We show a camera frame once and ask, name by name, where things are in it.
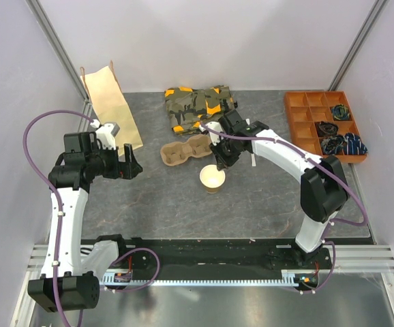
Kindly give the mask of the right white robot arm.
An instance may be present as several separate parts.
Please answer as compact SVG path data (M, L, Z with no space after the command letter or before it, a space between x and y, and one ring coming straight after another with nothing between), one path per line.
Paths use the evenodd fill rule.
M299 183L300 205L305 216L290 257L299 268L312 264L330 220L350 198L340 185L346 182L340 160L307 152L260 121L248 123L236 110L226 113L217 122L202 124L200 130L211 138L210 149L218 170L233 166L240 154L247 151L272 162Z

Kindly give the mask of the brown paper coffee cup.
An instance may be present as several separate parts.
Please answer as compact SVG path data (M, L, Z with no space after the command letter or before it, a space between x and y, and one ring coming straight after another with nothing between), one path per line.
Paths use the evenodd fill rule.
M226 181L226 173L215 164L205 166L199 174L200 182L207 193L217 193Z

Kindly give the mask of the cardboard cup carrier tray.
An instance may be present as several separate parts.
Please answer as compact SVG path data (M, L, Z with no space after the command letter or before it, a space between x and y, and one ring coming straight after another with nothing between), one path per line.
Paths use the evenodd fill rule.
M190 157L201 158L210 155L211 139L208 135L199 134L186 142L171 142L160 149L162 161L173 167L185 163Z

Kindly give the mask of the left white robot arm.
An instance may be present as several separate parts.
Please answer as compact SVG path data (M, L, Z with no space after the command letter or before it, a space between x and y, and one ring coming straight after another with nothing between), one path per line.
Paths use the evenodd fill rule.
M45 311L55 313L93 309L100 297L100 281L110 266L120 268L128 251L120 234L100 236L88 256L80 254L82 220L90 186L98 176L131 180L142 172L131 144L124 159L114 136L97 131L66 134L64 151L48 175L51 185L52 229L40 278L28 284L28 294Z

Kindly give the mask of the brown paper bag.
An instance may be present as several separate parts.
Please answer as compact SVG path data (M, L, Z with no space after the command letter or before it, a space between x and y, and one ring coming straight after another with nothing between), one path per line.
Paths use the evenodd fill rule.
M86 73L80 67L80 79L91 100L94 112L102 124L116 123L119 126L115 136L119 155L124 154L124 144L132 148L143 147L142 138L126 101L121 86L115 75L113 62L94 73Z

